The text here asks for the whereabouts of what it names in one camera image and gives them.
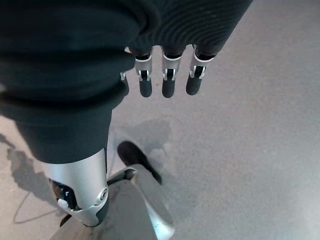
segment gray floor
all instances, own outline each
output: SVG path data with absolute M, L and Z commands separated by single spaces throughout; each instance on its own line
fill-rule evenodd
M 174 240 L 320 239 L 320 2 L 256 0 L 208 69 L 200 93 L 130 93 L 112 130 L 136 139 L 161 172 Z M 0 118 L 0 239 L 49 239 L 62 213 L 13 123 Z

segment black fingertip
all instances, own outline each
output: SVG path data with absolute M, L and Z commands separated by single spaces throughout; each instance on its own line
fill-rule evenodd
M 196 95 L 199 92 L 201 85 L 201 79 L 199 77 L 192 78 L 190 75 L 188 77 L 188 81 L 186 83 L 186 93 L 189 95 Z

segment foot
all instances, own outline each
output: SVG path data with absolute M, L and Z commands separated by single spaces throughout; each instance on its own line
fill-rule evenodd
M 127 167 L 134 164 L 140 164 L 151 172 L 152 176 L 160 185 L 162 184 L 160 174 L 150 165 L 146 155 L 134 143 L 123 141 L 119 144 L 117 152 L 120 159 Z

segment prosthetic leg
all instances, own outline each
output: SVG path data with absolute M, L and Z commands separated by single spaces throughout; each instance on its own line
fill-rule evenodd
M 99 226 L 88 228 L 72 217 L 51 240 L 169 240 L 172 237 L 175 228 L 160 175 L 133 143 L 121 143 L 118 154 L 128 166 L 107 182 L 107 218 Z

